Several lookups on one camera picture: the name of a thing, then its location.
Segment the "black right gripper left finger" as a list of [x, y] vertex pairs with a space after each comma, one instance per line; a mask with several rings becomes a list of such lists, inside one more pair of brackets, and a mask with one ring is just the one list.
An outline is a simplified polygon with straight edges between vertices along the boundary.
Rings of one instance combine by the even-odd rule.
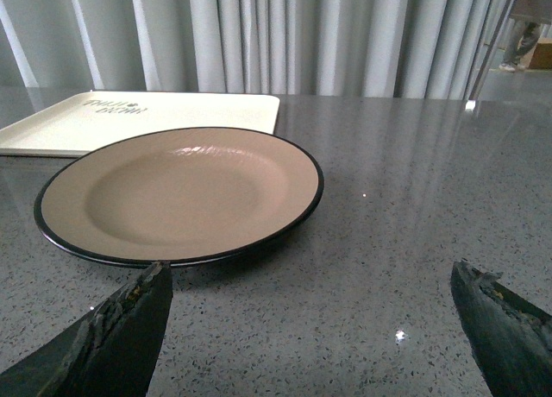
[[1, 374], [3, 396], [144, 396], [173, 297], [169, 265], [151, 265]]

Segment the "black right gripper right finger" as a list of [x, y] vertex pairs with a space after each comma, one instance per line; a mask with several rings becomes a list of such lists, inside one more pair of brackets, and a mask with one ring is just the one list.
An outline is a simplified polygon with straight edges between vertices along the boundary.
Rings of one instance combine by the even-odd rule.
[[551, 395], [551, 316], [482, 273], [455, 262], [451, 293], [474, 359], [494, 396]]

